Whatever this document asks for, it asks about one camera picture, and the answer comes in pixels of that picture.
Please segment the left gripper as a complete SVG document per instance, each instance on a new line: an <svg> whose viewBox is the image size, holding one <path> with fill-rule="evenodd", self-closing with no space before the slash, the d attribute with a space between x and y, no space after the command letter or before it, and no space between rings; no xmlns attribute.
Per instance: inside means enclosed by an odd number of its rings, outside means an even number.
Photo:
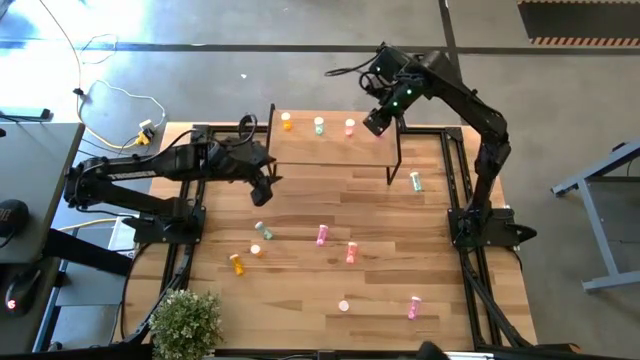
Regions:
<svg viewBox="0 0 640 360"><path fill-rule="evenodd" d="M276 183L282 176L265 175L262 168L276 159L258 141L239 146L223 145L214 141L207 145L208 181L244 181L249 183Z"/></svg>

